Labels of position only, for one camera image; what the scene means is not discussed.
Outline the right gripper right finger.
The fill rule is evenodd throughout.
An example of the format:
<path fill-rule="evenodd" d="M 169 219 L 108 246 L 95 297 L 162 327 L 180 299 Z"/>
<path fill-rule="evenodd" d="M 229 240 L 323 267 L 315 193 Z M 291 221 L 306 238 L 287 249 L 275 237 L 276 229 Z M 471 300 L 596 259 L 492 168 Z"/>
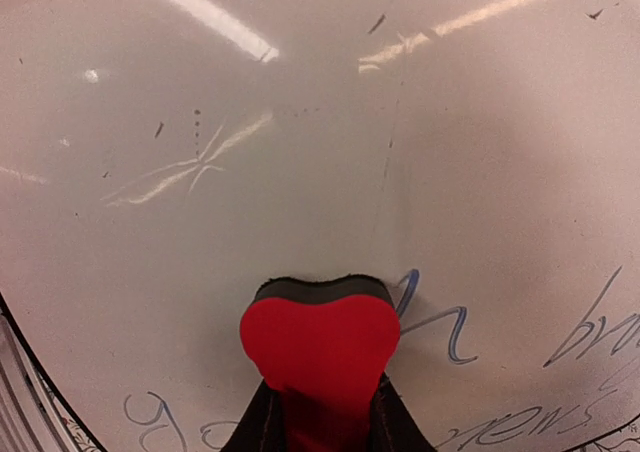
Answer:
<path fill-rule="evenodd" d="M 368 450 L 436 452 L 415 423 L 386 373 L 382 374 L 371 401 Z"/>

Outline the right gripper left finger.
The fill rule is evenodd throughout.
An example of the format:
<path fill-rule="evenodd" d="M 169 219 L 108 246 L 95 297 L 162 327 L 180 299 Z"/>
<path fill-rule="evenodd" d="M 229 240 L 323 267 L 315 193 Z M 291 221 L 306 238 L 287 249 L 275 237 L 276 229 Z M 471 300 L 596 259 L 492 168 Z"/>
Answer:
<path fill-rule="evenodd" d="M 286 432 L 278 392 L 262 381 L 221 452 L 285 452 Z"/>

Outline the red whiteboard eraser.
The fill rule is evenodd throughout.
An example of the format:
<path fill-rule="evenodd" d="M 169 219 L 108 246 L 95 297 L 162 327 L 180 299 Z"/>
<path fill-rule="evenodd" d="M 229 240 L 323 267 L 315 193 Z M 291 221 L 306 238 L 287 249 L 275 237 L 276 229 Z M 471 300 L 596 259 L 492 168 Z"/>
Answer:
<path fill-rule="evenodd" d="M 271 279 L 243 314 L 240 338 L 276 393 L 287 450 L 366 450 L 371 402 L 400 338 L 382 281 Z"/>

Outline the white whiteboard with black frame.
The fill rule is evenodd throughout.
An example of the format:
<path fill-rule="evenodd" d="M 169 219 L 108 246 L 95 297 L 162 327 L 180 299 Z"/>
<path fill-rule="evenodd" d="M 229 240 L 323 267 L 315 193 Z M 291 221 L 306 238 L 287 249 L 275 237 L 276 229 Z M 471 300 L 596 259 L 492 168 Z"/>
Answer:
<path fill-rule="evenodd" d="M 1 0 L 1 302 L 99 451 L 218 451 L 367 274 L 439 451 L 639 447 L 639 0 Z"/>

